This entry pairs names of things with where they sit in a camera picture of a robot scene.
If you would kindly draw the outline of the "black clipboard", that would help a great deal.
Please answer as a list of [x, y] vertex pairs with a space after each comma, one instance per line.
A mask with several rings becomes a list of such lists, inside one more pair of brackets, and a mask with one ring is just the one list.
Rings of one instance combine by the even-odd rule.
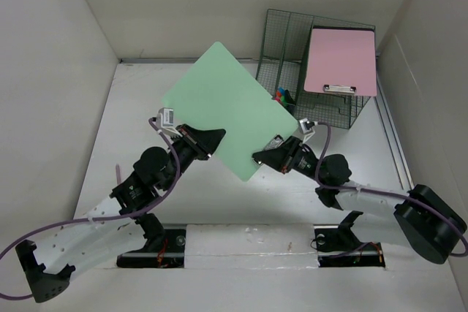
[[364, 28], [364, 27], [312, 26], [312, 29], [347, 30], [347, 31], [371, 31], [371, 32], [375, 32], [375, 28]]

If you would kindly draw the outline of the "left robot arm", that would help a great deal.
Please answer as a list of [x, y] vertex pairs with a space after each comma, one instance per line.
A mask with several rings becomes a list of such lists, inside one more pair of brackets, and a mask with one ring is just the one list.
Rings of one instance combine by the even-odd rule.
[[165, 229], [150, 205], [158, 205], [173, 190], [193, 161], [210, 159], [225, 134], [224, 129], [177, 126], [175, 136], [164, 139], [167, 149], [146, 149], [129, 177], [78, 223], [62, 224], [37, 242], [25, 239], [17, 244], [34, 301], [57, 297], [80, 274], [112, 257], [161, 251], [167, 242]]

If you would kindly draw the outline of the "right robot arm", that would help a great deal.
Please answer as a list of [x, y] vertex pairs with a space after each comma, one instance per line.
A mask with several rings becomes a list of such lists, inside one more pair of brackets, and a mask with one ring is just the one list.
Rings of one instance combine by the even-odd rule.
[[297, 137], [258, 151], [252, 158], [282, 174], [296, 171], [315, 181], [315, 193], [324, 206], [347, 212], [337, 227], [316, 230], [320, 252], [341, 257], [381, 242], [406, 246], [441, 265], [456, 256], [458, 243], [467, 243], [467, 224], [427, 186], [416, 185], [404, 192], [353, 182], [343, 155], [316, 156]]

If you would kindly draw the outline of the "green clipboard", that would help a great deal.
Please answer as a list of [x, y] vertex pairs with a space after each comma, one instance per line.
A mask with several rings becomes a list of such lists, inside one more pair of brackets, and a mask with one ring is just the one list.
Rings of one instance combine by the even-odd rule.
[[215, 42], [163, 96], [175, 119], [200, 130], [226, 131], [216, 156], [240, 180], [259, 166], [252, 159], [275, 136], [288, 138], [298, 122]]

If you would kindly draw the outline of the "pink clipboard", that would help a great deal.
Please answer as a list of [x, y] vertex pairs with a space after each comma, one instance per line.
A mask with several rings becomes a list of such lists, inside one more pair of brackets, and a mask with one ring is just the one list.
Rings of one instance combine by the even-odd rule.
[[376, 96], [374, 31], [312, 28], [303, 89], [310, 93]]

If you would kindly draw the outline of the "pink pen on wall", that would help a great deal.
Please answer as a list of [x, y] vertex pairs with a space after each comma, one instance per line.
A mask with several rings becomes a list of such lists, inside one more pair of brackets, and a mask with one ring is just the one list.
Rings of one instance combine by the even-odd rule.
[[115, 166], [115, 171], [116, 171], [116, 182], [117, 185], [121, 184], [121, 168], [119, 164], [116, 164]]

